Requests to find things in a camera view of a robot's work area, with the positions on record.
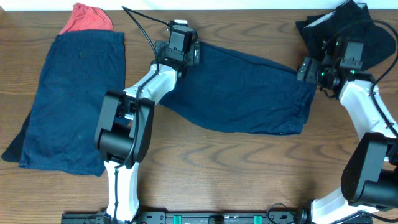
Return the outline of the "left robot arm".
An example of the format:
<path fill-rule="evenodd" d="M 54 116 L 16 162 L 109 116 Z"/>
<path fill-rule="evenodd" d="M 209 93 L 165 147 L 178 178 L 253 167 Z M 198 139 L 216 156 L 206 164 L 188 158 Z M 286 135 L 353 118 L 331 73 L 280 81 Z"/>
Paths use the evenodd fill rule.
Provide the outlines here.
<path fill-rule="evenodd" d="M 139 213 L 139 164 L 150 146 L 154 109 L 198 65 L 200 43 L 185 20 L 170 21 L 169 39 L 153 45 L 149 72 L 122 91 L 110 90 L 103 100 L 94 145 L 104 162 L 109 183 L 105 223 L 134 223 Z"/>

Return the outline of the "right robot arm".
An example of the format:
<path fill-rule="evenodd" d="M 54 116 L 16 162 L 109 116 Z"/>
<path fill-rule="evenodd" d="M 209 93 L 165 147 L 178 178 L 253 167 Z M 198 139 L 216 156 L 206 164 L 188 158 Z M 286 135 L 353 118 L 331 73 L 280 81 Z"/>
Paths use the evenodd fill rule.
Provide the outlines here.
<path fill-rule="evenodd" d="M 374 77 L 362 70 L 364 42 L 338 38 L 322 61 L 307 57 L 297 79 L 332 90 L 347 110 L 359 144 L 338 189 L 301 208 L 296 223 L 372 223 L 376 212 L 397 208 L 397 123 L 383 103 Z"/>

